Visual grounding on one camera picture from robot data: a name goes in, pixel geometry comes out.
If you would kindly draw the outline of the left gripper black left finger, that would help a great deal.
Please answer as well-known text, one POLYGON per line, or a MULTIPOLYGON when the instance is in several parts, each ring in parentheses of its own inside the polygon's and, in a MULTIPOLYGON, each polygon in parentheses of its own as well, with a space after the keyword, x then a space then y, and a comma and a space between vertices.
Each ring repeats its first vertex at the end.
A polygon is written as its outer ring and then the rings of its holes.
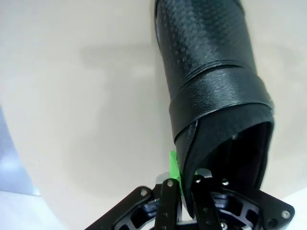
POLYGON ((175 230, 182 211, 181 195, 177 151, 173 150, 169 153, 169 172, 157 177, 153 189, 137 187, 87 228, 142 230, 154 221, 153 230, 175 230))

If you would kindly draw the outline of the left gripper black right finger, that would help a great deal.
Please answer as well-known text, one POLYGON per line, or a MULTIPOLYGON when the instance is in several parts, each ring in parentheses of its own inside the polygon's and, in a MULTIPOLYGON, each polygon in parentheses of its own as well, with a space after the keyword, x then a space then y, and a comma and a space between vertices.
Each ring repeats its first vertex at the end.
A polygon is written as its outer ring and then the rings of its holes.
POLYGON ((292 205, 207 169, 196 171, 191 194, 201 230, 284 230, 295 216, 292 205))

